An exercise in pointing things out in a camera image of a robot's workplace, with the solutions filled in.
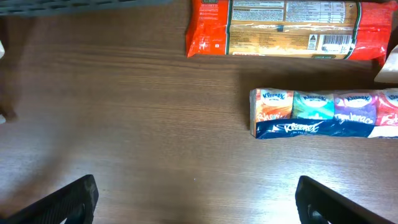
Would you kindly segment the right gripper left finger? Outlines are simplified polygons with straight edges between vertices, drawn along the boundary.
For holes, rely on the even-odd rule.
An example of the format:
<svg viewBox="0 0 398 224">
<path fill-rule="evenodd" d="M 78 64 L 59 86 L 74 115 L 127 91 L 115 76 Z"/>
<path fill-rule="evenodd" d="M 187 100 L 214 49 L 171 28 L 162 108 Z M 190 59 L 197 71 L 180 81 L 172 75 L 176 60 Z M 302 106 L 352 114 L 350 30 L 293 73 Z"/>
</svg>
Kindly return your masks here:
<svg viewBox="0 0 398 224">
<path fill-rule="evenodd" d="M 88 174 L 1 220 L 1 224 L 92 224 L 99 193 Z"/>
</svg>

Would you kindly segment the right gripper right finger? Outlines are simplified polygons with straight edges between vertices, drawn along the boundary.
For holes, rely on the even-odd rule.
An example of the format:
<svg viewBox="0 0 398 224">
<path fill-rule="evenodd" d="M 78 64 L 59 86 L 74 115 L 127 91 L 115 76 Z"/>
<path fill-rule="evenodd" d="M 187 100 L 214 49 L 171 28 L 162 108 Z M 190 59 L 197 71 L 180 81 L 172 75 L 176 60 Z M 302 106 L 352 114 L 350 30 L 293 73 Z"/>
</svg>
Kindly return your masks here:
<svg viewBox="0 0 398 224">
<path fill-rule="evenodd" d="M 298 180 L 295 201 L 301 223 L 391 223 L 305 175 Z"/>
</svg>

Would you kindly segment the multicolour Kleenex tissue pack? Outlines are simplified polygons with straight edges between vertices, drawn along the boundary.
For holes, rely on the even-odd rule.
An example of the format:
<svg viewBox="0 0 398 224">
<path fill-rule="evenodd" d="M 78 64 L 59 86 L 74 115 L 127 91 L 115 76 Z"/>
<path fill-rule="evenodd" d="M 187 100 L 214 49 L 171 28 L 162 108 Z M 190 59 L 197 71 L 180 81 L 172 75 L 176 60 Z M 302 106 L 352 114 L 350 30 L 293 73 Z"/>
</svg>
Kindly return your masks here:
<svg viewBox="0 0 398 224">
<path fill-rule="evenodd" d="M 397 137 L 397 89 L 250 92 L 250 130 L 256 139 L 324 135 Z"/>
</svg>

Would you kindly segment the beige cookie bag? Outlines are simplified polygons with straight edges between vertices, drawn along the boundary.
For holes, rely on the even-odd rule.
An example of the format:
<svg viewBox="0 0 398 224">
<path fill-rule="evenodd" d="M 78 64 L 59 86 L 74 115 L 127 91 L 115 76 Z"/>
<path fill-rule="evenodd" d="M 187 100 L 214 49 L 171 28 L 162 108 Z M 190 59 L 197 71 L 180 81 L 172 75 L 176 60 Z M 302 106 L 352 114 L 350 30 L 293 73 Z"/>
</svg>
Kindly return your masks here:
<svg viewBox="0 0 398 224">
<path fill-rule="evenodd" d="M 386 59 L 385 64 L 374 78 L 377 83 L 398 84 L 398 49 L 395 46 Z"/>
</svg>

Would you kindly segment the orange spaghetti packet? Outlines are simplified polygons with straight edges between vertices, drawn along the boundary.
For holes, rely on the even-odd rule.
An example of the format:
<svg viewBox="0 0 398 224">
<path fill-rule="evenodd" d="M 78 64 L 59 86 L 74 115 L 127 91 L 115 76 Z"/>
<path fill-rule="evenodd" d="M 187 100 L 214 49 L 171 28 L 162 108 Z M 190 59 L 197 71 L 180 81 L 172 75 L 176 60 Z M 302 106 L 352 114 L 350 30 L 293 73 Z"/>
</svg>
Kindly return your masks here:
<svg viewBox="0 0 398 224">
<path fill-rule="evenodd" d="M 384 61 L 397 1 L 192 2 L 187 57 L 281 56 Z"/>
</svg>

